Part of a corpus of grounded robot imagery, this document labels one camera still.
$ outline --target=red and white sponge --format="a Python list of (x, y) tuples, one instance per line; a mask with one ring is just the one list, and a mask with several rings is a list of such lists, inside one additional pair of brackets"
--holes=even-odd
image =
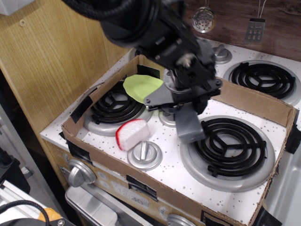
[(128, 151), (150, 135), (144, 119), (133, 119), (123, 124), (116, 131), (117, 145), (122, 151)]

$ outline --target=wooden board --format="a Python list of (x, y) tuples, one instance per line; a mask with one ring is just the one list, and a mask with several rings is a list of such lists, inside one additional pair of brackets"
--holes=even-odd
[(0, 16), (0, 44), (1, 70), (37, 132), (128, 51), (61, 0), (37, 0)]

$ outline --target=electric coil burner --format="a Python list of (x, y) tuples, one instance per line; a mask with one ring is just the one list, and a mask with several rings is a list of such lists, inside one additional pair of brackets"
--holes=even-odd
[(113, 137), (125, 122), (136, 118), (148, 121), (151, 116), (152, 112), (131, 98), (123, 81), (119, 81), (86, 113), (84, 127), (95, 134)]
[(271, 173), (274, 149), (267, 136), (251, 123), (229, 116), (201, 122), (206, 138), (181, 144), (181, 159), (200, 183), (224, 192), (258, 187)]
[(276, 63), (260, 60), (242, 62), (229, 68), (223, 78), (291, 105), (300, 101), (300, 80), (292, 71)]

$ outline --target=light green dish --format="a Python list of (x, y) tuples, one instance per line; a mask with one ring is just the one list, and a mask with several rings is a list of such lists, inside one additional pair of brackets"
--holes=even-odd
[(143, 104), (143, 100), (162, 84), (161, 79), (149, 75), (135, 74), (125, 79), (123, 87), (130, 97)]

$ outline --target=metal ladle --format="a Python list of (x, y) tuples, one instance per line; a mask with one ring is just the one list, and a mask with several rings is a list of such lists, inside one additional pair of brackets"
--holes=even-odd
[(211, 31), (216, 23), (215, 13), (209, 8), (209, 0), (205, 0), (205, 7), (195, 11), (192, 17), (192, 26), (200, 33)]

